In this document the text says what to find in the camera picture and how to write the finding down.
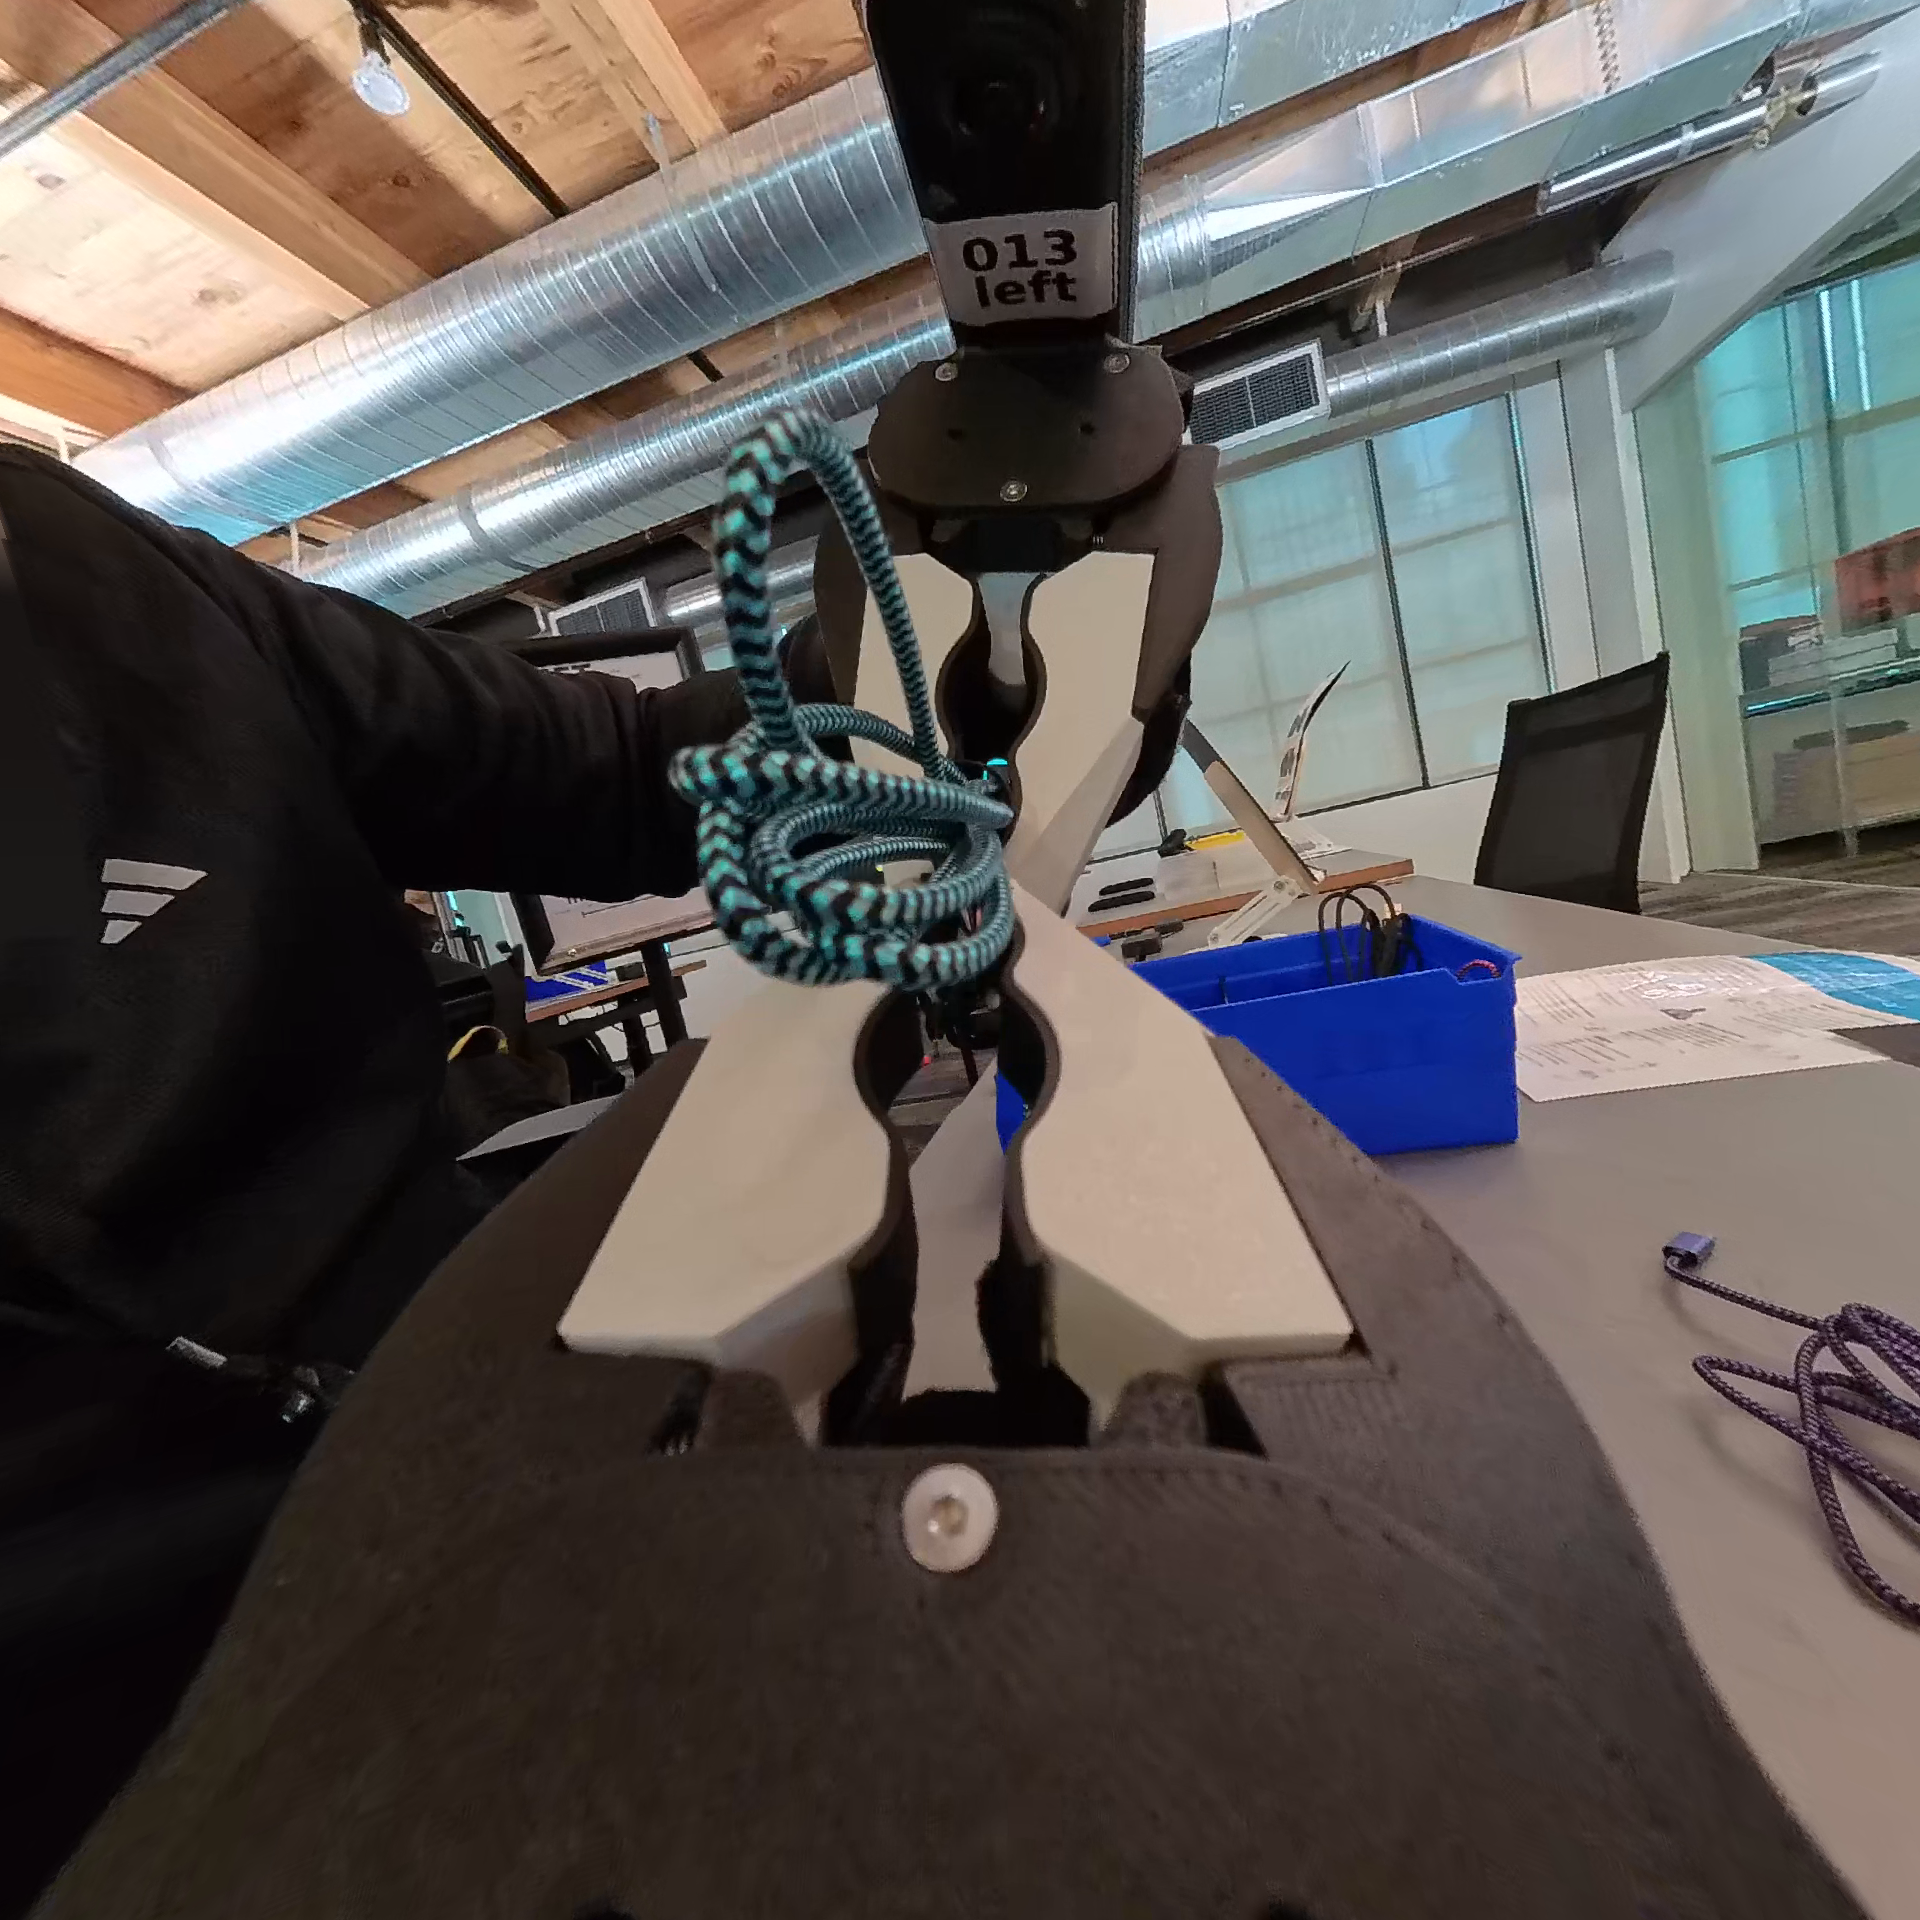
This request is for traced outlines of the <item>printed paper sheet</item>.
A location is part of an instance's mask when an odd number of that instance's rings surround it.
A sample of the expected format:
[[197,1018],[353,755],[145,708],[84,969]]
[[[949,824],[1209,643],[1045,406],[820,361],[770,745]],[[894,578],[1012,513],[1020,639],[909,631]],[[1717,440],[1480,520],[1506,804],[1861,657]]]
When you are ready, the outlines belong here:
[[1918,964],[1866,951],[1689,956],[1522,977],[1531,1103],[1866,1065],[1851,1033],[1916,1039]]

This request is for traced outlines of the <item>blue plastic bin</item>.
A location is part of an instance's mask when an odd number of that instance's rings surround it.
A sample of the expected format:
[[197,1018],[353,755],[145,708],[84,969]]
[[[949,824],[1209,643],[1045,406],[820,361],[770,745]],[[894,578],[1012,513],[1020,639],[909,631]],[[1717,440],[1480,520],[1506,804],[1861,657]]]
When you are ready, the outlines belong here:
[[1110,969],[1237,1041],[1369,1156],[1520,1136],[1520,958],[1409,918],[1397,969],[1357,927],[1195,950]]

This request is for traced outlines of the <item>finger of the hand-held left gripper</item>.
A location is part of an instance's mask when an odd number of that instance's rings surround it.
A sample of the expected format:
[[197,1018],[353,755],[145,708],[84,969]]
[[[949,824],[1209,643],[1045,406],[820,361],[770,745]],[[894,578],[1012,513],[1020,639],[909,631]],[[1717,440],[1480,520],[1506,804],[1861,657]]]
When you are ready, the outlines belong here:
[[1012,747],[1020,804],[1004,850],[1020,921],[1066,912],[1138,767],[1145,724],[1133,704],[1154,567],[1150,553],[1096,551],[1034,593],[1038,706]]
[[955,768],[940,738],[932,680],[907,588],[921,585],[934,635],[934,659],[947,662],[972,623],[972,585],[929,556],[883,561],[873,593],[858,556],[818,559],[818,623],[833,675],[833,706],[877,722],[853,740],[875,759],[837,762],[818,735],[818,835],[955,836],[977,840],[1012,825],[1012,804],[995,775]]

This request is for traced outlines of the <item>silver rectangular ceiling duct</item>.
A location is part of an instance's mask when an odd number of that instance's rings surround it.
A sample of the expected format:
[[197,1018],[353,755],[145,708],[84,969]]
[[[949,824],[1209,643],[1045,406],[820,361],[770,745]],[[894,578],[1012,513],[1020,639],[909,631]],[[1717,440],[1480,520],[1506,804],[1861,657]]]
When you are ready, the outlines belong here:
[[1277,249],[1299,279],[1726,108],[1794,47],[1904,6],[1589,6],[1429,80],[1157,188],[1141,256],[1214,272]]

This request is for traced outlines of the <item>silver spiral ceiling duct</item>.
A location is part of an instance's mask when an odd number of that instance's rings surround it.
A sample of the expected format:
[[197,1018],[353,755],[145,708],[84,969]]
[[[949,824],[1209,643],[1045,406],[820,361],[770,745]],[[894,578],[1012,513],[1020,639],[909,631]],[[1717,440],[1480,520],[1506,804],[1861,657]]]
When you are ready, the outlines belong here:
[[872,66],[77,458],[244,543],[923,251]]
[[[1670,298],[1670,259],[1654,254],[1338,352],[1325,359],[1331,419],[1299,428],[1320,434],[1458,382],[1634,340]],[[1190,406],[1172,399],[1171,371],[1141,374],[1145,347],[1126,351],[1118,374],[1072,375],[1051,391],[1029,369],[989,366],[982,352],[942,355],[949,346],[929,299],[890,302],[813,344],[789,382],[726,380],[333,545],[304,582],[410,615],[504,593],[708,513],[731,448],[784,406],[828,419],[853,448],[873,446],[881,488],[942,518],[1123,503],[1158,480],[1172,436],[1186,440]]]

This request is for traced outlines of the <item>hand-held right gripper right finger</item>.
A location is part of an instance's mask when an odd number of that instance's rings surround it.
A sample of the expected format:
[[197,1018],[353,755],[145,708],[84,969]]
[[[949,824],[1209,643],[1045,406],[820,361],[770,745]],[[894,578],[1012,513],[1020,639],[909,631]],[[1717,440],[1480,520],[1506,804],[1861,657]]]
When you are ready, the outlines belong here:
[[1004,1218],[1051,1363],[1110,1415],[1133,1380],[1321,1361],[1354,1320],[1209,1032],[1012,888],[1002,1058],[1021,1074]]

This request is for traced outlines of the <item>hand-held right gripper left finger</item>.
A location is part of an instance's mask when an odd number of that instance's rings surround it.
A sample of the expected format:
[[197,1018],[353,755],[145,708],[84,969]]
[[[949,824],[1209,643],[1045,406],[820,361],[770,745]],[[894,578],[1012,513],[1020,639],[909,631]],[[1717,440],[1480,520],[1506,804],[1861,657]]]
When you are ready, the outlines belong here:
[[816,1404],[862,1446],[905,1393],[918,1227],[890,1112],[915,1001],[770,983],[705,1044],[561,1318],[573,1354],[699,1363]]

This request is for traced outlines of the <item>person's left forearm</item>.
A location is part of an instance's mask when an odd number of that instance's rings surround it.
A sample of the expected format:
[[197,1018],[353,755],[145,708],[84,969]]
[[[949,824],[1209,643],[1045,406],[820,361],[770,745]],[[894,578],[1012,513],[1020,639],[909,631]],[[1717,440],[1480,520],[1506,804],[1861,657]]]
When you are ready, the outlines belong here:
[[337,768],[388,881],[609,904],[692,889],[692,804],[668,774],[747,724],[733,667],[637,689],[328,599]]

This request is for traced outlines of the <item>white vent grille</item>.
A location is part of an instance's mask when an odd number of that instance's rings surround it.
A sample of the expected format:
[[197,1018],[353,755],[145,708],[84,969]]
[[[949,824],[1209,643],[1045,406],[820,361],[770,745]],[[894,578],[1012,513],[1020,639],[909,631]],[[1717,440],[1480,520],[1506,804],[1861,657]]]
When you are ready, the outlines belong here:
[[1186,440],[1194,446],[1233,448],[1268,431],[1324,423],[1331,414],[1324,347],[1308,340],[1195,380]]

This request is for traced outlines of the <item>black office chair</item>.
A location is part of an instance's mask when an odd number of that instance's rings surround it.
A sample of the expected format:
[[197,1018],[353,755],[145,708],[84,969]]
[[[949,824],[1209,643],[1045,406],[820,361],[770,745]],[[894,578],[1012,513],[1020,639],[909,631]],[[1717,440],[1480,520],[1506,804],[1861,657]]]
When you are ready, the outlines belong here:
[[1642,912],[1642,841],[1668,680],[1670,662],[1658,654],[1506,708],[1480,888]]

